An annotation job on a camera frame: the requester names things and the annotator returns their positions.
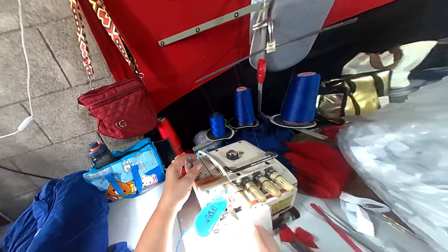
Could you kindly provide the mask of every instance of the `blue plastic tag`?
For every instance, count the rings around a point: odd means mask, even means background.
[[[194,229],[201,237],[209,235],[215,224],[220,219],[227,207],[226,200],[219,200],[207,203],[194,220]]]

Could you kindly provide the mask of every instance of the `blue fabric pile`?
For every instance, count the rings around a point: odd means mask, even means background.
[[[106,251],[109,206],[98,189],[85,182],[85,172],[48,182],[6,231],[0,250]]]
[[[246,140],[266,152],[275,152],[279,155],[276,159],[294,174],[296,168],[284,156],[289,152],[289,148],[284,143],[291,140],[295,135],[294,131],[277,126],[266,117],[257,117],[257,119],[260,122],[257,127],[239,129],[231,139],[225,141],[225,144]]]

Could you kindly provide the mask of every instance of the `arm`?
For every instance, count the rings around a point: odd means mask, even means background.
[[[180,178],[182,166],[186,163],[186,158],[191,156],[195,160],[195,155],[178,155],[166,171],[164,191],[157,207],[146,224],[142,236],[138,241],[135,252],[165,252],[169,251],[168,244],[172,235],[172,226],[177,212],[187,201],[194,179],[199,175],[201,165],[197,165],[187,171],[187,174]]]

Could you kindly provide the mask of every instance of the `smartphone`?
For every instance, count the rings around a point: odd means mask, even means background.
[[[171,142],[169,139],[163,139],[155,142],[154,146],[157,149],[157,153],[162,159],[162,163],[166,170],[168,166],[171,164],[171,161],[176,157],[176,153],[172,148]]]

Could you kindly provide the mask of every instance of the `gold bag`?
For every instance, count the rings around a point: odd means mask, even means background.
[[[322,88],[345,90],[318,95],[318,112],[330,119],[343,116],[369,114],[379,109],[378,97],[388,93],[390,71],[346,75],[341,79],[321,84]]]

